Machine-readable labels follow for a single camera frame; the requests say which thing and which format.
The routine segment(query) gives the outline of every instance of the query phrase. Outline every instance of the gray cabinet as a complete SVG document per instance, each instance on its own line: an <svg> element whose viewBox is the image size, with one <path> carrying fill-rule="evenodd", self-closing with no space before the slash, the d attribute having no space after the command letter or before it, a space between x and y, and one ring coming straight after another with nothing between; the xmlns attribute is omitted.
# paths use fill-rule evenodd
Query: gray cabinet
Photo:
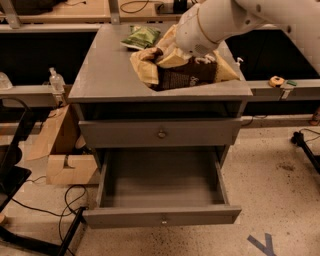
<svg viewBox="0 0 320 256"><path fill-rule="evenodd" d="M156 24L164 32L170 25ZM69 95L101 166L97 205L84 212L86 221L92 228L234 223L241 207L230 205L221 168L249 86L154 92L119 44L127 34L128 25L102 26ZM220 54L240 72L224 44Z"/></svg>

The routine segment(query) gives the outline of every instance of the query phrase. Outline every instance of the cardboard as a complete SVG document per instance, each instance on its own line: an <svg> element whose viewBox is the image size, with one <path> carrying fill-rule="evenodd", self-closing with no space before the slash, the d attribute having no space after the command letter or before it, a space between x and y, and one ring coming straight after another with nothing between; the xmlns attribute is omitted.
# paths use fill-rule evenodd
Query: cardboard
<svg viewBox="0 0 320 256"><path fill-rule="evenodd" d="M99 172L93 155L50 155L47 184L98 184Z"/></svg>
<svg viewBox="0 0 320 256"><path fill-rule="evenodd" d="M48 157L47 184L98 184L93 155L72 155L80 129L69 105L50 112L26 160Z"/></svg>

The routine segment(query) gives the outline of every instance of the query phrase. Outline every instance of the drawer knob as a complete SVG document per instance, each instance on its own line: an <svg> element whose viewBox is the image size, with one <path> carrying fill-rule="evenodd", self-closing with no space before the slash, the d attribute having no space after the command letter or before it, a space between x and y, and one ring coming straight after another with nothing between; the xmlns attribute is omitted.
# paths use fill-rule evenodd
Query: drawer knob
<svg viewBox="0 0 320 256"><path fill-rule="evenodd" d="M166 136L167 136L167 134L166 134L164 131L160 130L160 131L158 132L158 137L159 137L160 139L163 139L163 138L165 138Z"/></svg>

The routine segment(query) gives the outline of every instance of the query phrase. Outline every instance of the floor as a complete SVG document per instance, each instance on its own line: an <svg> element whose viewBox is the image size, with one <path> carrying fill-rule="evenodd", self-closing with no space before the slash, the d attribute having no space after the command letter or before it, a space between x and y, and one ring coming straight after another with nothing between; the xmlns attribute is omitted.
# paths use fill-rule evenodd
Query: floor
<svg viewBox="0 0 320 256"><path fill-rule="evenodd" d="M230 204L242 207L235 224L98 230L81 225L70 250L78 256L269 256L273 255L272 250L278 256L320 255L319 176L302 149L290 142L293 132L303 128L320 132L320 127L297 121L283 128L277 126L279 123L265 125L265 121L255 118L250 123L248 119L250 124L240 130L222 168ZM317 137L307 130L303 133L306 140ZM32 135L21 143L25 155L35 137ZM0 137L0 144L10 142L10 139L10 136ZM320 139L310 141L308 145L315 154L320 154ZM31 169L30 179L45 175L46 159L22 160L19 164ZM68 188L46 185L44 179L28 181L15 199L61 214ZM72 204L73 208L80 205L94 208L97 187L87 186L86 189L87 193ZM81 187L72 189L68 201L82 193ZM60 243L58 217L23 208L15 202L10 202L4 213L8 217L5 226L8 230ZM63 234L72 218L63 218ZM0 244L0 255L37 254Z"/></svg>

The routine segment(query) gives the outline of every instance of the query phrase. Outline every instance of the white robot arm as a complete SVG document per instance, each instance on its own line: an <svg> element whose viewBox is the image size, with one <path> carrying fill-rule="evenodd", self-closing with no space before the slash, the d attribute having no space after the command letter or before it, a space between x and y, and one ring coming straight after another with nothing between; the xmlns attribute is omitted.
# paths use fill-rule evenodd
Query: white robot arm
<svg viewBox="0 0 320 256"><path fill-rule="evenodd" d="M200 57L221 41L265 24L283 30L320 73L319 0L206 0L182 15L176 43Z"/></svg>

